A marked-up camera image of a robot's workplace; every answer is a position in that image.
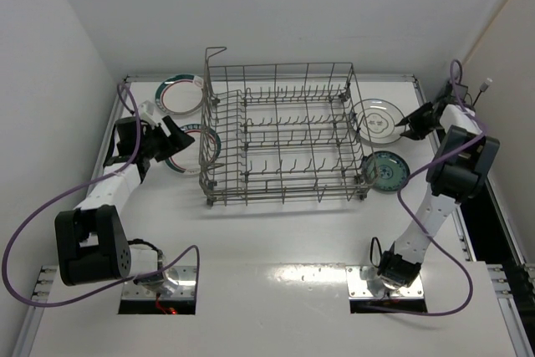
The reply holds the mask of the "green red rimmed plate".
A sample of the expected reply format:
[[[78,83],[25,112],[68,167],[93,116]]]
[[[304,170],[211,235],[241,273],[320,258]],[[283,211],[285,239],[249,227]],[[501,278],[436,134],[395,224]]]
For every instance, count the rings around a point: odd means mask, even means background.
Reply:
[[[216,161],[222,149],[221,138],[214,129],[209,129],[206,135],[201,137],[202,125],[197,123],[183,125],[181,129],[195,141],[185,150],[166,159],[165,164],[175,173],[186,176],[198,175],[201,172],[200,155],[203,155],[205,161]]]
[[[155,92],[155,104],[171,117],[192,115],[202,106],[203,86],[203,78],[197,75],[175,75],[159,85]]]

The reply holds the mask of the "white plate teal line pattern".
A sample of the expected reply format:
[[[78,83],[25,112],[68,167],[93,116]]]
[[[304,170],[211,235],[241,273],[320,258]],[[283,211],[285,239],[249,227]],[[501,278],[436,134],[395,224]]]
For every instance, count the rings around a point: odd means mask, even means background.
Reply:
[[[402,111],[384,99],[363,99],[351,110],[350,121],[363,143],[372,146],[394,144],[405,131],[398,125],[404,118]]]

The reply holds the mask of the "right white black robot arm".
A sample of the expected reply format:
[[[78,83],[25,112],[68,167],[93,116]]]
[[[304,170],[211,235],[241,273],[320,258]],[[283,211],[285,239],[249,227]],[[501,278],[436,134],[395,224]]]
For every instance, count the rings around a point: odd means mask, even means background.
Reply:
[[[383,252],[377,268],[387,288],[409,287],[415,281],[442,224],[482,189],[500,148],[500,141],[485,135],[476,113],[464,106],[447,105],[439,126],[446,135],[426,169],[423,201],[410,225]]]

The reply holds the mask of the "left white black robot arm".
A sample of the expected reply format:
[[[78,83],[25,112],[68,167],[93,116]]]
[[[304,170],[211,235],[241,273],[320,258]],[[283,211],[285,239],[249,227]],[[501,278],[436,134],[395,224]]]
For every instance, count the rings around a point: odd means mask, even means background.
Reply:
[[[75,209],[54,222],[60,276],[75,286],[130,273],[130,245],[120,221],[130,194],[144,181],[152,161],[165,161],[195,142],[166,116],[160,123],[134,117],[115,122],[104,159],[106,178]]]

